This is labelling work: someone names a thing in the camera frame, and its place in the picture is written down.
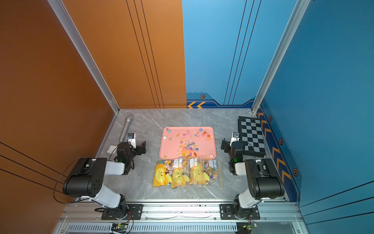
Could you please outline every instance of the pink tray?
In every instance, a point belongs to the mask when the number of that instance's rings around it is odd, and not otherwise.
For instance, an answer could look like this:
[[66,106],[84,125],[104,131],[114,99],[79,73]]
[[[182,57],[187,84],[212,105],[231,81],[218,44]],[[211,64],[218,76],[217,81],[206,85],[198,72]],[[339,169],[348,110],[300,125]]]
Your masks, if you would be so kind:
[[180,156],[216,158],[213,129],[211,127],[164,128],[161,137],[160,158],[176,159]]

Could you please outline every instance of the ventilation grille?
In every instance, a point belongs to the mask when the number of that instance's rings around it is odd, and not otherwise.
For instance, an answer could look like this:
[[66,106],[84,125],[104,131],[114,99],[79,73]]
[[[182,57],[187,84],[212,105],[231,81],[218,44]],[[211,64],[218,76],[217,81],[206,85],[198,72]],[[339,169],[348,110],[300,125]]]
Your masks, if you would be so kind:
[[236,223],[135,223],[131,232],[227,232],[237,231]]
[[70,223],[68,233],[109,233],[109,223]]
[[[110,233],[110,223],[70,223],[68,233]],[[236,232],[236,223],[232,222],[135,222],[131,232]]]

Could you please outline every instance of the yellow duck toy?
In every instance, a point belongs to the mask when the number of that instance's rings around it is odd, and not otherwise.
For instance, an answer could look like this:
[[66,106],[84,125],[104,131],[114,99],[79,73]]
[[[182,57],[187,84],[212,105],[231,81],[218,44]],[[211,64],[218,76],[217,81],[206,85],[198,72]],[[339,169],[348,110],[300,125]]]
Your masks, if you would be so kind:
[[171,188],[186,186],[186,182],[190,181],[187,175],[183,175],[183,169],[181,167],[174,169],[171,182]]
[[169,181],[172,180],[169,174],[166,174],[166,165],[158,164],[154,171],[154,180],[153,180],[153,187],[158,186],[166,186],[168,185]]
[[190,179],[190,185],[197,184],[197,185],[204,185],[207,181],[209,181],[210,178],[208,174],[206,174],[202,170],[201,164],[197,164],[197,166],[194,166],[191,168],[191,179]]

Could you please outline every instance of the chessboard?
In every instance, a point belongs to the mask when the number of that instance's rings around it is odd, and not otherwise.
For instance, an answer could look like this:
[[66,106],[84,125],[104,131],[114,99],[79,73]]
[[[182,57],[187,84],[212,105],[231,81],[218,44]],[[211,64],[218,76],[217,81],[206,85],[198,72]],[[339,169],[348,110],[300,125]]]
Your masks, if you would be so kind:
[[238,119],[239,140],[244,144],[243,154],[264,157],[265,143],[259,119],[242,117]]

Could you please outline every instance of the table surface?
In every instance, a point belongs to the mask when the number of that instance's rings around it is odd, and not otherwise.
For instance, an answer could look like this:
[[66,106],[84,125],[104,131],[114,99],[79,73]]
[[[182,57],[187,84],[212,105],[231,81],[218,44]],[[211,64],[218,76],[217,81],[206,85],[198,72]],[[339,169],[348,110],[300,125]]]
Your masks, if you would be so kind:
[[[105,176],[104,185],[134,199],[234,199],[248,189],[245,176],[234,176],[229,172],[229,155],[221,150],[221,141],[230,141],[237,131],[239,116],[251,117],[248,109],[122,109],[109,132],[99,157],[109,158],[110,145],[117,145],[125,118],[133,116],[129,133],[136,133],[137,145],[147,142],[147,153],[134,158],[135,169],[125,176]],[[156,162],[160,161],[160,137],[165,127],[209,126],[214,129],[217,158],[221,161],[223,189],[209,186],[186,186],[171,189],[170,186],[153,187]]]

